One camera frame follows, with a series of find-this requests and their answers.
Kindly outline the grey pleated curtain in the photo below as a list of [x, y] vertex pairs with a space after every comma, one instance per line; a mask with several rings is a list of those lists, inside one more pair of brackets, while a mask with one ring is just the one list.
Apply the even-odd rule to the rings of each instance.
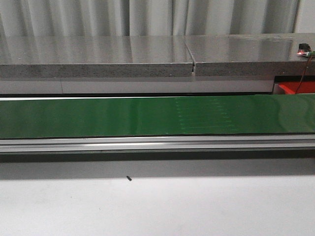
[[10, 36], [314, 32], [312, 0], [3, 0]]

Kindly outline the small sensor circuit board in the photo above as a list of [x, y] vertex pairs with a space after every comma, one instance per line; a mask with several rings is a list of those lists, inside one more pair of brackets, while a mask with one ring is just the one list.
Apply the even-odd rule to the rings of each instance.
[[298, 56], [302, 56], [302, 57], [314, 57], [315, 56], [315, 52], [311, 50], [311, 47], [309, 44], [307, 43], [300, 43], [298, 46], [298, 52], [297, 52]]

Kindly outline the aluminium conveyor side rail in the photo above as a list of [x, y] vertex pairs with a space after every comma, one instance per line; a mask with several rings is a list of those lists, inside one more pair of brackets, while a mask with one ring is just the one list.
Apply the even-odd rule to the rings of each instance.
[[1, 140], [0, 151], [121, 151], [121, 150], [228, 150], [246, 148], [313, 148], [313, 134], [227, 135], [227, 136], [157, 136], [105, 138], [51, 138]]

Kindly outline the grey stone countertop slab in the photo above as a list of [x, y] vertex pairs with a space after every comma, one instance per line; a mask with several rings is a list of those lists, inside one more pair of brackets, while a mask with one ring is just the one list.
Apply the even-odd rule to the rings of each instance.
[[3, 78], [188, 77], [179, 36], [17, 36], [0, 40]]
[[191, 35], [184, 37], [196, 76], [298, 76], [307, 59], [298, 45], [314, 33]]

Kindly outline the grey stone countertop slab right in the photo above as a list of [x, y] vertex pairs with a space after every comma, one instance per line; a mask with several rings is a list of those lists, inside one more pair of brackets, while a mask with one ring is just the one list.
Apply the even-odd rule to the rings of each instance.
[[314, 33], [191, 35], [184, 37], [196, 76], [298, 76], [307, 59], [298, 45]]

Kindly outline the red plastic bin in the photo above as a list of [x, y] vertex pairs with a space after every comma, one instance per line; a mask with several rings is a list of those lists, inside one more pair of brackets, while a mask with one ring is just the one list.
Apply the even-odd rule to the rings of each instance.
[[299, 85], [299, 82], [282, 82], [279, 84], [279, 87], [285, 94], [304, 94], [315, 92], [315, 83], [312, 81], [302, 82], [301, 85]]

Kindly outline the green conveyor belt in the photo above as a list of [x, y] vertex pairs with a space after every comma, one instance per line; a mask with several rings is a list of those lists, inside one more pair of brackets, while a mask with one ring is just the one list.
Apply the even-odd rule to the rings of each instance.
[[3, 139], [314, 131], [313, 94], [4, 100], [0, 103]]

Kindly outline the grey stone countertop slab left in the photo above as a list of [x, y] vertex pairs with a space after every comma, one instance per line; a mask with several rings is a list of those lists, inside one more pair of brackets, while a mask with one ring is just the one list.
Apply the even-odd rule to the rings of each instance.
[[188, 77], [179, 36], [17, 36], [0, 40], [3, 78]]

